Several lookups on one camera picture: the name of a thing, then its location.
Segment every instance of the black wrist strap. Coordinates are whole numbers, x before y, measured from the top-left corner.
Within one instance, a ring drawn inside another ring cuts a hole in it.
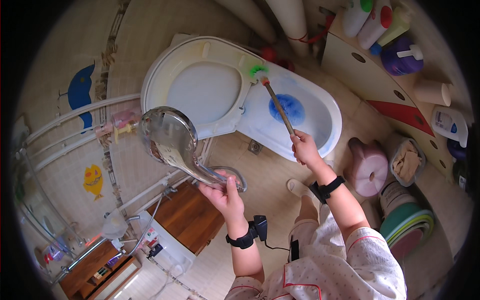
[[[328,185],[321,185],[319,186],[318,183],[315,181],[309,186],[310,191],[313,192],[315,197],[320,200],[322,204],[327,203],[327,199],[330,198],[330,193],[336,190],[340,184],[344,183],[345,179],[341,176],[337,176],[335,180],[333,180],[330,184]]]
[[[248,247],[252,246],[253,239],[256,238],[258,235],[253,236],[253,233],[250,230],[250,227],[254,225],[253,221],[249,221],[248,225],[249,225],[249,229],[247,231],[247,234],[245,234],[241,238],[232,240],[227,234],[227,236],[225,237],[227,239],[227,243],[229,243],[233,247],[238,247],[240,249],[247,249]]]

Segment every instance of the toilet seat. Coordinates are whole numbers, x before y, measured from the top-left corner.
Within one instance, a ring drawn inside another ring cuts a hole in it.
[[[234,132],[256,83],[249,72],[262,64],[262,58],[218,37],[186,39],[167,48],[150,67],[142,86],[142,112],[176,108],[192,121],[199,140]]]

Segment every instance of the cloth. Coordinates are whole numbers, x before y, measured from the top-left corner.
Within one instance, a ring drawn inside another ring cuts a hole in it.
[[[300,258],[274,271],[263,284],[236,278],[226,300],[406,299],[402,269],[377,231],[355,230],[345,244],[330,209],[320,207],[320,225],[302,220],[288,240],[298,240]]]
[[[409,182],[420,165],[418,150],[408,141],[403,144],[400,153],[392,162],[393,171],[405,182]]]

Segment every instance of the shower head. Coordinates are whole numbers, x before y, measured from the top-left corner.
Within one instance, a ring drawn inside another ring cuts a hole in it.
[[[197,131],[192,122],[179,110],[168,106],[153,108],[140,120],[140,132],[147,153],[156,161],[180,169],[207,185],[220,186],[225,190],[227,179],[202,165],[197,158]],[[235,169],[241,181],[237,190],[244,192],[247,184]]]

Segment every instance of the hand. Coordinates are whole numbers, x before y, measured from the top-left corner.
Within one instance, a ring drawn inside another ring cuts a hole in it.
[[[199,182],[198,189],[223,215],[225,222],[236,223],[245,219],[243,216],[243,200],[240,198],[235,183],[235,176],[227,174],[224,170],[216,170],[222,176],[227,177],[227,193],[214,189],[202,182]]]
[[[296,129],[294,129],[294,132],[295,135],[292,134],[290,139],[293,142],[293,156],[297,159],[297,162],[311,168],[322,161],[312,136]]]

